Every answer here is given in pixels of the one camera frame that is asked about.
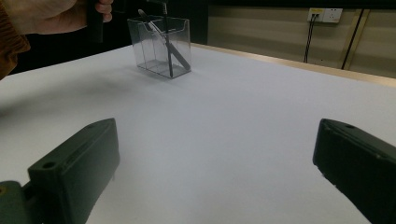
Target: transparent plastic box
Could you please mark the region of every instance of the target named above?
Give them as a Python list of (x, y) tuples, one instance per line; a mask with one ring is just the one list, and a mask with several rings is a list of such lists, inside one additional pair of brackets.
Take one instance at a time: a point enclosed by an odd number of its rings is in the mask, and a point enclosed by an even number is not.
[(189, 20), (168, 17), (167, 34), (163, 17), (148, 17), (154, 25), (142, 18), (128, 20), (137, 66), (164, 77), (179, 77), (190, 72)]

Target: brown sleeve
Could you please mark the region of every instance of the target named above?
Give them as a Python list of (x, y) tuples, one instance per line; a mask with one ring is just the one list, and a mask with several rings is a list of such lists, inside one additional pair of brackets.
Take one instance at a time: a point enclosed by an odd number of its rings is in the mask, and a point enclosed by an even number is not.
[(0, 0), (0, 80), (17, 66), (18, 54), (29, 49), (29, 41), (14, 29)]

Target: cable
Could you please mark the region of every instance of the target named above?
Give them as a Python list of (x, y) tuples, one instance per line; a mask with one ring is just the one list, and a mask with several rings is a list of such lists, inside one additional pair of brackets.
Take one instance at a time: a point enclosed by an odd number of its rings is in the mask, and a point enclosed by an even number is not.
[(304, 63), (308, 63), (309, 47), (311, 45), (312, 32), (314, 30), (314, 24), (317, 17), (318, 14), (312, 14), (311, 21), (309, 22), (309, 31), (308, 31), (308, 39), (306, 40)]
[(351, 40), (349, 42), (349, 46), (347, 47), (346, 57), (344, 58), (343, 65), (341, 66), (342, 70), (344, 70), (345, 67), (346, 67), (347, 58), (349, 56), (350, 50), (352, 49), (352, 44), (353, 44), (353, 41), (355, 40), (355, 35), (358, 32), (358, 29), (359, 29), (359, 26), (360, 26), (360, 23), (361, 23), (361, 18), (363, 17), (363, 12), (364, 12), (364, 8), (361, 10), (361, 14), (359, 15), (358, 22), (356, 23), (355, 30), (353, 31), (352, 38), (351, 38)]

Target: power socket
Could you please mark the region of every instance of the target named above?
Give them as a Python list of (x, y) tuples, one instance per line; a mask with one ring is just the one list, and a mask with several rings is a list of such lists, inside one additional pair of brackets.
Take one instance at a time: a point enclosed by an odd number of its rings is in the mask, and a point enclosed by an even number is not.
[(311, 21), (312, 17), (315, 14), (317, 14), (318, 16), (315, 19), (315, 21), (323, 21), (324, 10), (325, 10), (325, 8), (321, 8), (321, 7), (311, 7), (311, 8), (309, 8), (308, 18), (306, 20), (307, 21)]
[(323, 15), (323, 22), (337, 23), (341, 19), (343, 9), (341, 8), (325, 8)]

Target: white table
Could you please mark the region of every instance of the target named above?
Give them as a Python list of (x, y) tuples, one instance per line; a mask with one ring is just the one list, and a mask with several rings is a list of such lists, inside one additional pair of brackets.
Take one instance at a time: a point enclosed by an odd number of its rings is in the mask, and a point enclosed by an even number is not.
[(396, 88), (191, 50), (176, 79), (139, 70), (127, 47), (2, 80), (0, 180), (25, 184), (35, 161), (115, 118), (120, 167), (88, 223), (368, 223), (313, 165), (318, 123), (396, 145)]

